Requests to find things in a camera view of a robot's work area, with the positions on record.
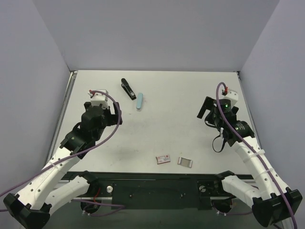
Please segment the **black stapler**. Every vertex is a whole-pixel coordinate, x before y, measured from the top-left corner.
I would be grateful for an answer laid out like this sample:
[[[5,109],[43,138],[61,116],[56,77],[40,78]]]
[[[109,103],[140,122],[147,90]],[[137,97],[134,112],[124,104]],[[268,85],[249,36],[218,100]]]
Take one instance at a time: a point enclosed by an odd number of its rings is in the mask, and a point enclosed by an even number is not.
[[[133,92],[133,90],[131,89],[131,87],[129,86],[129,83],[127,82],[127,80],[125,78],[121,79],[121,87],[127,93],[127,95],[130,97],[131,100],[136,99],[135,93]]]

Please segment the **light blue stapler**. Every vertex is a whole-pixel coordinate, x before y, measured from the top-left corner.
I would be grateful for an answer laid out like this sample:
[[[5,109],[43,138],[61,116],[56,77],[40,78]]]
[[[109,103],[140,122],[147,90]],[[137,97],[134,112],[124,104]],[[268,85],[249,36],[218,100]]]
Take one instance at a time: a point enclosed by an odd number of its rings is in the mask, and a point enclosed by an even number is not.
[[[140,111],[142,109],[143,104],[143,93],[138,93],[137,100],[136,100],[136,110]]]

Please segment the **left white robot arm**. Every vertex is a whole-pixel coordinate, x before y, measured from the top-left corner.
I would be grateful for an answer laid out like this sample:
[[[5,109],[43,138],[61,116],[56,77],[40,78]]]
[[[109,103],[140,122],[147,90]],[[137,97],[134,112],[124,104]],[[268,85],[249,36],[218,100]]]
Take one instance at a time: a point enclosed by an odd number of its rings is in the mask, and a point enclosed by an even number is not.
[[[122,124],[118,102],[113,106],[115,113],[112,114],[109,108],[86,102],[81,121],[65,136],[41,174],[16,194],[9,193],[4,198],[8,212],[24,228],[43,228],[58,208],[80,195],[94,196],[101,188],[97,177],[84,171],[54,190],[66,173],[94,148],[106,127]]]

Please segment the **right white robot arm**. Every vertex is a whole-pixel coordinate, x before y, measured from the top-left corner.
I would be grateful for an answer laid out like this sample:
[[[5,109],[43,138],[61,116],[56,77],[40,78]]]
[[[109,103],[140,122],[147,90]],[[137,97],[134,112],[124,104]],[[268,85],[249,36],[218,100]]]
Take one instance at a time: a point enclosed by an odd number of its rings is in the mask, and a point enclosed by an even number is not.
[[[274,225],[294,215],[302,202],[298,189],[292,190],[268,162],[249,124],[237,119],[238,107],[228,97],[206,97],[197,115],[206,125],[217,129],[224,144],[241,158],[257,187],[243,182],[231,171],[217,175],[213,190],[218,195],[230,193],[252,209],[263,227]]]

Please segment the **open staple box tray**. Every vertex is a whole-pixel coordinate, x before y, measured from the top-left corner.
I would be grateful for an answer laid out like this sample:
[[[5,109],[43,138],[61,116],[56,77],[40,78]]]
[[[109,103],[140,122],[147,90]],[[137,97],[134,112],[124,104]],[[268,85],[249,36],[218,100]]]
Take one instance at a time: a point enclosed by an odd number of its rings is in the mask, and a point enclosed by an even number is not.
[[[187,158],[179,157],[177,164],[183,167],[191,168],[193,165],[193,161]]]

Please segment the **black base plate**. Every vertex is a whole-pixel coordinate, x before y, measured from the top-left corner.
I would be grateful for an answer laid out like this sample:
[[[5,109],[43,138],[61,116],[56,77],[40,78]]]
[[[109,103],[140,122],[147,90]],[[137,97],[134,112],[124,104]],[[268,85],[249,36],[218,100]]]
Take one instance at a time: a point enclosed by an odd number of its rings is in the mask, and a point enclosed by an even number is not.
[[[220,190],[214,174],[92,172],[96,186],[83,198],[110,200],[126,209],[210,210],[211,202],[229,205],[237,198]]]

